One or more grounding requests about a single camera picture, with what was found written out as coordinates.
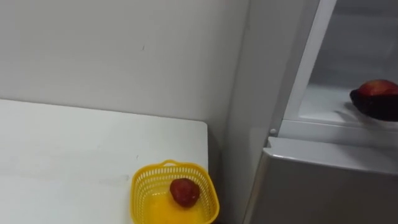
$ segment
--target tabletop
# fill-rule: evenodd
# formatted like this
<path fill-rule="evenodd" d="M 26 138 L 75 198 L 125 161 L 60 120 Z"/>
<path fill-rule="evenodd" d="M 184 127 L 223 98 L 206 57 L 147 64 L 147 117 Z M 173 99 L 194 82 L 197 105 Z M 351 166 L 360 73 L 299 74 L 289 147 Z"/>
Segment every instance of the tabletop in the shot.
<path fill-rule="evenodd" d="M 0 223 L 132 223 L 132 176 L 166 159 L 207 168 L 206 124 L 0 100 Z"/>

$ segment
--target red apple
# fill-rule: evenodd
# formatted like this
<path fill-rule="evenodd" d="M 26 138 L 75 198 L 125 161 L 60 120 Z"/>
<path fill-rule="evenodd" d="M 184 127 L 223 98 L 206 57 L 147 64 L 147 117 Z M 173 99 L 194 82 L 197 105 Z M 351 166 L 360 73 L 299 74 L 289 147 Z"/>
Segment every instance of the red apple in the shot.
<path fill-rule="evenodd" d="M 398 85 L 388 80 L 371 80 L 362 84 L 358 91 L 366 96 L 390 95 L 398 92 Z"/>
<path fill-rule="evenodd" d="M 199 185 L 188 178 L 175 179 L 170 184 L 170 193 L 175 202 L 184 208 L 190 208 L 199 199 Z"/>
<path fill-rule="evenodd" d="M 383 95 L 398 95 L 398 88 L 388 89 L 384 91 Z"/>

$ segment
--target plastic basket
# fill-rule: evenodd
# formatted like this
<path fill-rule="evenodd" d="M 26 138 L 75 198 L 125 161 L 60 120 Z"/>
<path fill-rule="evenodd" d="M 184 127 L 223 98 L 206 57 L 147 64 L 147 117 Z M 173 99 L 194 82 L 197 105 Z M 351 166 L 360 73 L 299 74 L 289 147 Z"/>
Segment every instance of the plastic basket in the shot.
<path fill-rule="evenodd" d="M 171 181 L 188 178 L 199 185 L 200 197 L 192 208 L 174 202 Z M 139 169 L 132 179 L 130 213 L 135 224 L 207 224 L 220 210 L 217 194 L 207 171 L 193 163 L 166 160 Z"/>

